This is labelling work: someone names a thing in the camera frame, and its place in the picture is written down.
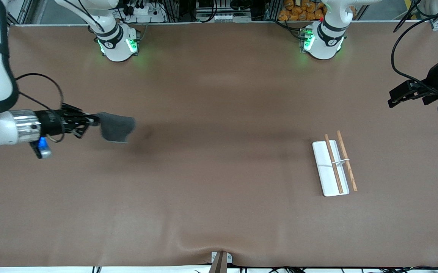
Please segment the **brown table surface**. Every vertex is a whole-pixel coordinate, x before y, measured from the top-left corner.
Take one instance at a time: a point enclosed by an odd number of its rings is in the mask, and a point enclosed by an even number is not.
[[[394,26],[352,24],[328,61],[274,24],[150,26],[123,63],[84,27],[12,27],[15,75],[47,74],[67,103],[140,126],[128,145],[67,135],[46,160],[0,147],[0,266],[201,264],[216,250],[242,266],[438,266],[437,103],[387,106],[405,80]],[[396,57],[423,79],[438,32],[415,28]],[[45,79],[19,86],[58,107]],[[359,191],[323,197],[311,143],[336,130]]]

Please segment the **wooden chopstick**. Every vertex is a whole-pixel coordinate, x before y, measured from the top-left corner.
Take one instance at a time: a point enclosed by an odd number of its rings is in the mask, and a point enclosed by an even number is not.
[[[337,164],[335,163],[332,147],[330,147],[330,140],[328,139],[327,134],[325,134],[325,142],[327,144],[328,154],[330,155],[330,161],[332,162],[333,174],[335,175],[335,180],[337,181],[337,188],[339,189],[339,193],[344,193],[344,190],[342,189],[342,184],[340,183],[340,176],[339,171],[337,170]]]
[[[349,158],[347,156],[347,150],[345,149],[344,140],[342,140],[342,135],[340,134],[340,131],[337,131],[337,138],[340,142],[340,150],[342,151],[342,157],[344,157],[344,159]],[[357,185],[355,183],[354,173],[352,173],[352,167],[350,166],[350,160],[347,160],[346,164],[347,164],[347,172],[349,173],[350,182],[352,183],[352,188],[354,189],[354,191],[357,191]]]

